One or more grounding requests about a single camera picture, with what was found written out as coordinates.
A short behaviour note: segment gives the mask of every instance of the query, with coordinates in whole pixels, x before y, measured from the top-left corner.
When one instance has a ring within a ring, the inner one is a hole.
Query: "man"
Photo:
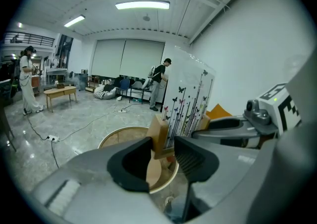
[[[31,55],[34,53],[34,48],[29,46],[25,49],[23,56],[20,60],[20,85],[22,88],[23,98],[23,114],[30,114],[32,111],[36,113],[41,112],[44,109],[44,105],[39,105],[35,100],[33,88],[32,88],[32,72],[33,64],[31,61]]]
[[[161,80],[164,80],[167,82],[167,78],[165,77],[165,67],[169,67],[169,65],[172,64],[172,60],[169,58],[164,60],[164,63],[159,65],[154,70],[154,77],[153,79],[153,86],[152,86],[152,93],[151,93],[151,99],[150,99],[150,109],[153,111],[158,111],[158,109],[155,107],[155,103],[158,97],[159,93],[159,83]]]

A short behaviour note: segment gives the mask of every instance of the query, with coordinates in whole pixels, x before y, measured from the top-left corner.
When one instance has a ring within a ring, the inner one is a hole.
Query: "power strip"
[[[49,141],[53,141],[55,143],[57,143],[59,141],[59,137],[57,136],[54,136],[54,135],[50,135],[48,138],[47,138]]]

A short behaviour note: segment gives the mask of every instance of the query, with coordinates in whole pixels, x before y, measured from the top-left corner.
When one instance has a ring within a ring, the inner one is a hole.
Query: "black t-shirt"
[[[163,73],[163,74],[165,73],[165,66],[161,64],[161,65],[159,65],[157,68],[155,68],[155,70],[154,70],[154,75],[157,74],[158,72],[159,72],[159,74],[156,75],[156,76],[154,76],[154,77],[153,77],[153,80],[156,81],[156,82],[158,82],[158,83],[160,83],[160,81],[162,80],[160,74],[161,74],[161,73]]]

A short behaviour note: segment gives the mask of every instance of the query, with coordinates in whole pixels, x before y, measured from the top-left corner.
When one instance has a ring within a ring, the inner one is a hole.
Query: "tiled floor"
[[[71,98],[71,102],[68,96],[53,99],[53,113],[45,108],[43,112],[33,113],[29,116],[34,129],[42,138],[55,135],[64,139],[62,142],[53,144],[60,166],[76,156],[76,153],[96,149],[100,142],[114,130],[132,125],[149,126],[155,114],[149,109],[149,103],[133,105],[128,108],[129,112],[118,113],[118,110],[129,105],[129,101],[124,98],[120,102],[116,99],[99,100],[86,91],[77,92],[78,103],[74,101],[73,96]],[[36,99],[39,103],[46,104],[44,94]],[[20,187],[29,192],[57,167],[52,155],[51,142],[42,141],[34,133],[27,117],[23,116],[22,109],[22,101],[5,108],[7,119],[15,136],[13,143],[17,152],[15,153],[11,147],[6,145],[7,139],[3,135],[1,136],[1,146],[13,178]],[[183,174],[178,174],[169,186],[152,194],[151,198],[163,211],[167,196],[184,195],[186,190],[186,178]]]

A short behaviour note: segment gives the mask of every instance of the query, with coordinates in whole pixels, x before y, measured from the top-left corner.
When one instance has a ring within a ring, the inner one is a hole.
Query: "fluorescent light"
[[[115,6],[120,9],[128,8],[158,8],[158,9],[169,9],[168,1],[159,1],[159,0],[142,0],[142,1],[130,1],[117,3]]]
[[[85,16],[80,15],[80,16],[77,17],[76,19],[73,19],[72,21],[70,21],[70,22],[68,22],[67,24],[65,24],[64,27],[68,28],[69,26],[71,26],[71,25],[73,25],[73,24],[75,24],[75,23],[77,23],[78,21],[81,21],[81,20],[83,20],[83,19],[85,19]]]

